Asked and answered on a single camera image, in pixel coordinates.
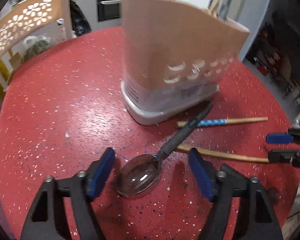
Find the black handled spoon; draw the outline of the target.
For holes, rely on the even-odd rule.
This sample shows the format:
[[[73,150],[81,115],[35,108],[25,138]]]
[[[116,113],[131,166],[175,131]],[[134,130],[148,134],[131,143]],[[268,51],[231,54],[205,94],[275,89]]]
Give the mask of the black handled spoon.
[[[205,108],[175,133],[157,153],[138,155],[129,161],[117,176],[118,194],[134,196],[149,189],[159,178],[162,162],[197,128],[212,108],[213,104],[208,102]]]

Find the blue patterned wooden chopstick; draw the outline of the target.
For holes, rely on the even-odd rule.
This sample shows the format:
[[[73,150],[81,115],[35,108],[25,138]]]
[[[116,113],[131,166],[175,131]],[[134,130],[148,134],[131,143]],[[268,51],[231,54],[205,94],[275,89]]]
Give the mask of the blue patterned wooden chopstick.
[[[239,118],[239,119],[213,119],[213,120],[202,120],[198,123],[198,127],[209,127],[209,126],[224,126],[224,125],[236,125],[236,124],[247,124],[252,122],[264,122],[267,121],[267,117],[253,117],[253,118]]]

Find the beige plastic utensil holder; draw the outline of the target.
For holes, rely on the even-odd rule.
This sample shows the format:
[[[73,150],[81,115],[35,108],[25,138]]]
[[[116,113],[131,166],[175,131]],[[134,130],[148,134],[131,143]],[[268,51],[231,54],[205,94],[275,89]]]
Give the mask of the beige plastic utensil holder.
[[[218,92],[249,30],[176,0],[121,0],[122,94],[135,121],[154,125]]]

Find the beige perforated chair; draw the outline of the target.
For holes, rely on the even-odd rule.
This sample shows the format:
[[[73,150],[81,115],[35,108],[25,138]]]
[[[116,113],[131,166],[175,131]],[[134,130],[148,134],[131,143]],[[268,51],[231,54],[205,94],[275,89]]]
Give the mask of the beige perforated chair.
[[[64,20],[65,40],[72,39],[69,0],[25,0],[0,20],[0,58],[31,33],[59,19]],[[0,84],[8,88],[1,72]]]

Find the black built-in oven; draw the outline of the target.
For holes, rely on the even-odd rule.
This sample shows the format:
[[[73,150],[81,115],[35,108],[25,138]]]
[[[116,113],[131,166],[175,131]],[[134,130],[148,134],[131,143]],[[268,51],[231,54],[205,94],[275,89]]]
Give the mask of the black built-in oven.
[[[98,22],[120,18],[120,4],[121,0],[96,0]]]

